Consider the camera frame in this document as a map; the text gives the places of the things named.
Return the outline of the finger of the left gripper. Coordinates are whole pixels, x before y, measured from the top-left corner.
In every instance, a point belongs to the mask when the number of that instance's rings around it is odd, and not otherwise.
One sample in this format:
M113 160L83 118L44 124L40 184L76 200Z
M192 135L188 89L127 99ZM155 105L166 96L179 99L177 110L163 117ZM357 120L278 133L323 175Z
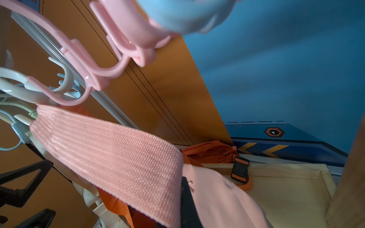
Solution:
M20 169L1 174L1 207L22 208L53 167L43 160Z
M15 228L49 228L55 216L56 212L54 210L44 209L16 225Z

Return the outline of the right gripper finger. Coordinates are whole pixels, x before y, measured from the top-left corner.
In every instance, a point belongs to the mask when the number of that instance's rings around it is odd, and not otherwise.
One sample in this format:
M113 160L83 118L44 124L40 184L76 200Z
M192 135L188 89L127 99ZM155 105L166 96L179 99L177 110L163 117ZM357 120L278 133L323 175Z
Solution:
M203 228L185 177L181 187L181 228Z

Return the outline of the pink bag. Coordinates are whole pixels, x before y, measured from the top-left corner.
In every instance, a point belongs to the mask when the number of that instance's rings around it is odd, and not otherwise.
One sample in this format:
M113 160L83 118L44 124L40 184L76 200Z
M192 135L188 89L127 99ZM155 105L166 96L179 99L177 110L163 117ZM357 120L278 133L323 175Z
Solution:
M30 131L80 177L157 222L181 228L185 177L203 228L269 228L265 211L220 173L184 163L182 152L155 135L39 105Z

